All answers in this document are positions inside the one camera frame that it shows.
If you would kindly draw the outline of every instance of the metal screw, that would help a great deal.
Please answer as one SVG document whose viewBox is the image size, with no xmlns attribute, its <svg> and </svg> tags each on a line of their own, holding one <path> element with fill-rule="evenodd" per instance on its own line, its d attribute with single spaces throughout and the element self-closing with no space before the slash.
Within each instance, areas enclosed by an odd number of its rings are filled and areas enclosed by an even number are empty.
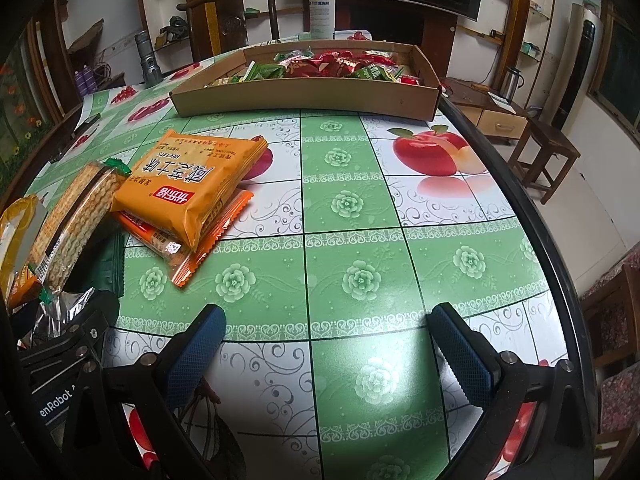
<svg viewBox="0 0 640 480">
<path fill-rule="evenodd" d="M 140 364 L 143 366 L 151 366 L 156 362 L 157 358 L 158 354 L 154 352 L 147 352 L 146 354 L 142 354 L 142 357 L 140 358 Z"/>
<path fill-rule="evenodd" d="M 87 361 L 82 365 L 82 371 L 90 374 L 96 369 L 96 367 L 97 365 L 95 364 L 95 361 Z"/>
<path fill-rule="evenodd" d="M 76 357 L 84 357 L 88 351 L 89 349 L 86 345 L 82 345 L 81 347 L 78 347 L 78 350 L 76 350 Z"/>
<path fill-rule="evenodd" d="M 513 365 L 518 362 L 518 356 L 510 350 L 500 352 L 500 359 L 502 359 L 508 365 Z"/>
<path fill-rule="evenodd" d="M 569 361 L 569 359 L 560 359 L 560 367 L 565 372 L 573 372 L 574 371 L 574 364 L 571 361 Z"/>
</svg>

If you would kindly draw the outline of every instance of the drawer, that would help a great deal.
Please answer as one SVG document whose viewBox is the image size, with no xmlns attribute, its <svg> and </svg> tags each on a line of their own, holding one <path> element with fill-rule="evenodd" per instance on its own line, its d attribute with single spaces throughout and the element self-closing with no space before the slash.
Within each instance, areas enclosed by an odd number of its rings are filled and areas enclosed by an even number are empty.
<svg viewBox="0 0 640 480">
<path fill-rule="evenodd" d="M 473 106 L 459 106 L 458 108 L 473 124 L 478 124 L 480 116 L 482 115 L 482 108 L 475 108 Z"/>
<path fill-rule="evenodd" d="M 527 118 L 485 110 L 478 121 L 478 130 L 489 137 L 519 139 L 527 126 Z"/>
</svg>

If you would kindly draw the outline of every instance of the white spray bottle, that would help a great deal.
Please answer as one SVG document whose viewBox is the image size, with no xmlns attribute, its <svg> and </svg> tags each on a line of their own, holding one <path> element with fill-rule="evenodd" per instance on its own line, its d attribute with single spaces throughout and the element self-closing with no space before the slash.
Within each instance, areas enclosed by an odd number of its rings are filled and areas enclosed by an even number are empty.
<svg viewBox="0 0 640 480">
<path fill-rule="evenodd" d="M 335 32 L 335 0 L 309 0 L 312 40 L 332 40 Z"/>
</svg>

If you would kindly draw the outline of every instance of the orange snack package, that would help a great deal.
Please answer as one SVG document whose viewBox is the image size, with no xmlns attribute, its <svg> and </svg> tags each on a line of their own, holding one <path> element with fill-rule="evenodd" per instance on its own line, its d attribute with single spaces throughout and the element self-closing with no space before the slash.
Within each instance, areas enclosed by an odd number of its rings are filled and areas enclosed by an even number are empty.
<svg viewBox="0 0 640 480">
<path fill-rule="evenodd" d="M 215 217 L 267 149 L 267 141 L 181 135 L 168 130 L 132 168 L 111 211 L 126 211 L 197 250 Z"/>
<path fill-rule="evenodd" d="M 254 194 L 245 189 L 236 192 L 215 216 L 207 218 L 202 227 L 202 236 L 196 251 L 191 251 L 187 245 L 177 238 L 162 232 L 160 229 L 147 224 L 127 212 L 114 213 L 123 227 L 153 252 L 162 256 L 169 267 L 171 282 L 183 286 L 193 275 L 198 266 L 213 250 L 214 245 Z"/>
</svg>

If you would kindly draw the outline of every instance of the blue gripper pad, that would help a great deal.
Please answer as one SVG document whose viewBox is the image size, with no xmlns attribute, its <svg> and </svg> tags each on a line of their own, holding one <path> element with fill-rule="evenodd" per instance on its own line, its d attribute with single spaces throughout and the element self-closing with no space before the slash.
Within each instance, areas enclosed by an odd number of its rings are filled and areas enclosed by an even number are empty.
<svg viewBox="0 0 640 480">
<path fill-rule="evenodd" d="M 175 336 L 184 338 L 184 347 L 166 373 L 164 401 L 169 409 L 181 408 L 189 402 L 222 343 L 225 330 L 224 310 L 216 305 L 207 305 L 186 332 Z"/>
<path fill-rule="evenodd" d="M 451 366 L 466 398 L 474 406 L 487 408 L 492 402 L 494 388 L 500 378 L 500 368 L 495 360 L 495 367 L 490 365 L 493 368 L 491 370 L 486 364 L 491 359 L 483 360 L 474 349 L 476 333 L 449 303 L 434 307 L 427 320 L 431 335 Z"/>
</svg>

